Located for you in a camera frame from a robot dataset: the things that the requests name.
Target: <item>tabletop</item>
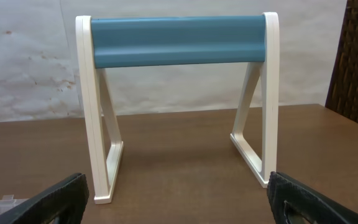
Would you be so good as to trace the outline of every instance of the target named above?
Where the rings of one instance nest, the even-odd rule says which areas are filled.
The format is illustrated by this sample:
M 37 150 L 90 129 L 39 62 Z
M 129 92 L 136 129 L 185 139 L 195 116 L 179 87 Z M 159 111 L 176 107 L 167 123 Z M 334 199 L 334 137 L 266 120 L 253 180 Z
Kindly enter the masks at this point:
M 0 199 L 30 198 L 81 172 L 83 223 L 274 223 L 266 190 L 230 140 L 235 115 L 118 116 L 124 150 L 106 205 L 93 202 L 83 118 L 0 123 Z M 244 137 L 260 155 L 261 108 L 250 109 Z M 280 106 L 277 170 L 358 213 L 358 124 L 320 105 Z

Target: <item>white wall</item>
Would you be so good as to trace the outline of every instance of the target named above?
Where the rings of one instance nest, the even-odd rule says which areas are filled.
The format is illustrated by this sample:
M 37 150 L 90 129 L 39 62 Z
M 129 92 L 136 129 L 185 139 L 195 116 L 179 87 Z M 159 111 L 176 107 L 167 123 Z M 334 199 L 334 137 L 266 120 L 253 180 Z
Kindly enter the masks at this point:
M 81 116 L 75 16 L 280 19 L 280 104 L 324 104 L 346 0 L 0 0 L 0 121 Z M 118 114 L 235 108 L 246 63 L 109 69 Z M 260 105 L 260 88 L 252 105 Z

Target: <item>blue panel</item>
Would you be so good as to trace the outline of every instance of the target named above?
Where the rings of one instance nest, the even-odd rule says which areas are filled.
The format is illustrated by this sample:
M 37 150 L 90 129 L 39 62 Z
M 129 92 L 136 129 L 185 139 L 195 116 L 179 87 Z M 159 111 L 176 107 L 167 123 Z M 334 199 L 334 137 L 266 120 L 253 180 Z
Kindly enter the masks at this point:
M 96 68 L 264 62 L 265 17 L 92 19 Z

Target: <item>white leg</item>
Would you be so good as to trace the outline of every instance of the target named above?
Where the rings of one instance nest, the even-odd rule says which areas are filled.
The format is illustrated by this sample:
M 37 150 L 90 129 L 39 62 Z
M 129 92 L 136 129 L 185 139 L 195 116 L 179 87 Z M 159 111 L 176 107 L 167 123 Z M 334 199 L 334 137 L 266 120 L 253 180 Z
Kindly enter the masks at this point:
M 105 73 L 101 71 L 102 75 L 99 77 L 94 67 L 90 16 L 76 18 L 76 39 L 86 133 L 95 191 L 94 201 L 95 203 L 109 203 L 112 198 L 123 144 L 112 103 L 111 101 L 107 102 L 110 97 L 104 77 Z M 103 106 L 104 113 L 108 117 L 105 120 L 111 139 L 107 163 L 103 141 L 101 106 Z
M 277 126 L 278 126 L 278 81 L 280 68 L 280 41 L 278 17 L 274 12 L 266 12 L 266 59 L 264 63 L 248 64 L 246 78 L 242 87 L 239 107 L 234 122 L 231 140 L 251 168 L 256 178 L 267 187 L 271 171 L 277 163 Z M 257 81 L 262 82 L 262 160 L 243 137 L 248 110 Z

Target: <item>white plastic side support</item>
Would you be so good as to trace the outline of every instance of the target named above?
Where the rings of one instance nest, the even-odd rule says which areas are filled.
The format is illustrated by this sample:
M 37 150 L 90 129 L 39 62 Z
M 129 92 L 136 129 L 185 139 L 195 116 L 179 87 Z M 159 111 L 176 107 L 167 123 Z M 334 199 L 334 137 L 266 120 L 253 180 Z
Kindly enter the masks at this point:
M 248 64 L 242 87 L 239 107 L 230 138 L 241 153 L 252 172 L 262 185 L 267 187 L 271 171 L 276 171 L 278 128 L 278 81 L 280 69 L 280 31 L 275 12 L 265 12 L 266 58 L 264 63 Z M 262 84 L 262 160 L 244 139 L 249 106 L 259 77 Z
M 96 70 L 93 59 L 91 17 L 76 18 L 76 43 L 80 66 L 86 133 L 93 175 L 96 204 L 110 203 L 117 177 L 123 142 L 104 69 Z M 103 109 L 111 147 L 106 158 L 101 112 Z

